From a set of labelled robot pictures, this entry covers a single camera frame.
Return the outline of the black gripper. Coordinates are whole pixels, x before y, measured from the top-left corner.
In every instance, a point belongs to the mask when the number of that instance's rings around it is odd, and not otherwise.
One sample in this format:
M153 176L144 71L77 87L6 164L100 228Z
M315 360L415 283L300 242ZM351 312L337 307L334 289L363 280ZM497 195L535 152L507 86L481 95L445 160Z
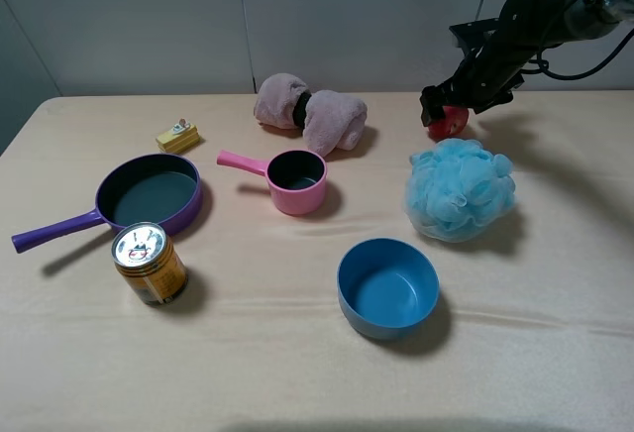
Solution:
M441 86L425 87L420 95L424 127L446 118L445 105L480 113L512 99L517 74L532 58L551 20L569 0L506 0L498 28L479 49L464 54L454 75Z

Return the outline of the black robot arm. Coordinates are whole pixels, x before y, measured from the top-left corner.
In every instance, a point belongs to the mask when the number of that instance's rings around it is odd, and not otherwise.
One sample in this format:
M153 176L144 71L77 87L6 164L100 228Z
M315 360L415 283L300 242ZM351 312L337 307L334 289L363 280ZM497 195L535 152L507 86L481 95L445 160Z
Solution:
M420 95L425 128L464 126L471 113L512 101L527 75L560 81L590 77L610 64L632 40L627 34L595 67L556 73L544 53L564 44L591 41L633 18L633 0L506 0L495 18L454 25L450 31L463 52L454 74Z

